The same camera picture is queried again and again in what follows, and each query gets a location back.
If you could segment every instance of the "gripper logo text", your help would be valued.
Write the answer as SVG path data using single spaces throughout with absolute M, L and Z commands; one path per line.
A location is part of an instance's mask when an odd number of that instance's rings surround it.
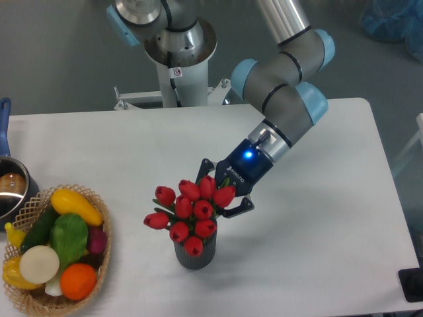
M 228 167 L 226 170 L 232 172 L 232 174 L 234 174 L 235 177 L 238 178 L 241 183 L 244 182 L 244 178 L 242 178 L 241 175 L 239 175 L 237 172 L 235 172 L 235 170 L 232 169 L 232 166 Z

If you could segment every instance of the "artificial tulip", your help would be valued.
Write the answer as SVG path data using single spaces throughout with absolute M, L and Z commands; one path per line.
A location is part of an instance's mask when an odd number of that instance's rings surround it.
M 168 207 L 174 202 L 176 194 L 172 188 L 158 186 L 156 188 L 156 198 L 161 205 Z
M 188 233 L 188 226 L 186 223 L 179 221 L 171 227 L 169 235 L 173 241 L 181 243 L 184 242 L 186 238 L 188 238 Z
M 189 198 L 190 201 L 194 203 L 200 198 L 199 187 L 189 180 L 181 180 L 179 183 L 179 190 L 182 195 Z
M 216 229 L 217 229 L 217 225 L 210 219 L 206 219 L 206 220 L 199 220 L 196 222 L 196 227 L 194 229 L 194 232 L 200 238 L 207 238 L 208 236 L 211 236 L 216 231 Z
M 151 213 L 144 219 L 144 224 L 153 229 L 164 229 L 169 223 L 169 217 L 166 213 L 160 211 L 158 213 Z
M 235 187 L 227 186 L 227 187 L 218 189 L 214 193 L 213 201 L 217 206 L 221 208 L 225 208 L 229 206 L 229 204 L 232 202 L 234 197 L 235 197 Z
M 204 176 L 200 181 L 200 196 L 205 200 L 210 200 L 216 192 L 216 181 L 209 175 Z
M 213 207 L 208 201 L 199 200 L 196 202 L 194 206 L 194 214 L 198 219 L 209 219 L 212 213 Z
M 184 195 L 178 196 L 174 207 L 176 216 L 182 219 L 187 219 L 192 215 L 192 203 L 191 200 Z
M 190 236 L 184 243 L 184 249 L 190 256 L 200 256 L 203 252 L 203 242 L 196 236 Z

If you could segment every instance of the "yellow pepper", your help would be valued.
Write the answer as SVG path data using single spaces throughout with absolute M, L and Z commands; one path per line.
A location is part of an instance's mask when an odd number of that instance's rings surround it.
M 22 277 L 19 269 L 20 256 L 10 259 L 3 265 L 3 280 L 6 284 L 18 287 L 19 289 L 37 289 L 42 284 L 33 284 Z
M 67 188 L 61 188 L 52 194 L 51 199 L 54 210 L 60 215 L 76 213 L 84 219 L 87 225 L 93 227 L 98 227 L 103 222 L 100 211 L 78 192 Z

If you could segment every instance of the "cooking pot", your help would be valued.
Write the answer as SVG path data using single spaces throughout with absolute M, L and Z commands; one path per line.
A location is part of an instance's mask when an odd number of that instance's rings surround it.
M 11 113 L 11 100 L 0 100 L 0 230 L 6 223 L 15 221 L 19 210 L 39 192 L 25 165 L 11 157 L 7 128 Z

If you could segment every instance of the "wicker basket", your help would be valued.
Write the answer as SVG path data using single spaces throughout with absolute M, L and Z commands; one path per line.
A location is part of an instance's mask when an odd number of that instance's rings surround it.
M 65 298 L 64 296 L 52 297 L 44 292 L 44 287 L 27 291 L 23 289 L 4 284 L 6 295 L 13 302 L 13 306 L 20 312 L 29 316 L 66 316 L 79 310 L 88 304 L 96 295 L 104 278 L 106 276 L 107 267 L 110 259 L 110 249 L 112 245 L 112 235 L 110 230 L 110 218 L 108 210 L 100 196 L 92 190 L 79 185 L 66 185 L 50 188 L 42 193 L 38 193 L 36 197 L 30 199 L 16 216 L 13 226 L 16 229 L 28 232 L 32 223 L 43 212 L 47 205 L 50 204 L 51 195 L 60 188 L 68 188 L 84 195 L 101 213 L 104 219 L 103 231 L 107 234 L 108 242 L 106 250 L 102 255 L 88 255 L 81 258 L 81 261 L 91 264 L 97 271 L 97 284 L 91 291 L 90 295 L 83 300 L 75 301 Z M 19 256 L 19 251 L 10 243 L 6 245 L 5 260 Z

